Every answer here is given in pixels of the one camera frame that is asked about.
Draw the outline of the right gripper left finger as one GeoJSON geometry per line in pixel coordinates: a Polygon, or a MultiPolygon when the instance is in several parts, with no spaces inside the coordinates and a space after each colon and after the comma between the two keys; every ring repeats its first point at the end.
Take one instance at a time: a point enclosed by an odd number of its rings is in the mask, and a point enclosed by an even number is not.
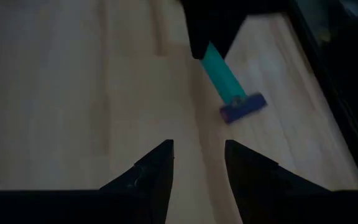
{"type": "Polygon", "coordinates": [[[173,185],[174,141],[167,139],[102,186],[113,194],[114,223],[164,224],[173,185]]]}

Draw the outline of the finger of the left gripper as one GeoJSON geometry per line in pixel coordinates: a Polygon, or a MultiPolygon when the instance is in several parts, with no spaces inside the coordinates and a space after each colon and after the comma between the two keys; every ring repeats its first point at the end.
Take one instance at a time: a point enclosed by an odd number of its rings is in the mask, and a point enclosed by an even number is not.
{"type": "Polygon", "coordinates": [[[213,45],[225,58],[247,17],[285,12],[287,7],[287,0],[223,1],[214,22],[213,45]]]}
{"type": "Polygon", "coordinates": [[[216,1],[181,0],[193,58],[204,58],[213,35],[213,10],[216,1]]]}

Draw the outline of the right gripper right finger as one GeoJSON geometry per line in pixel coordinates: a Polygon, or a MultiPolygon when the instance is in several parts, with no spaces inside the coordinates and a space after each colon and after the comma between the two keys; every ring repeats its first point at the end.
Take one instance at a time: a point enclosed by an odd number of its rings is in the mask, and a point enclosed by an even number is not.
{"type": "Polygon", "coordinates": [[[291,200],[329,192],[235,140],[225,142],[224,157],[243,223],[301,223],[291,200]]]}

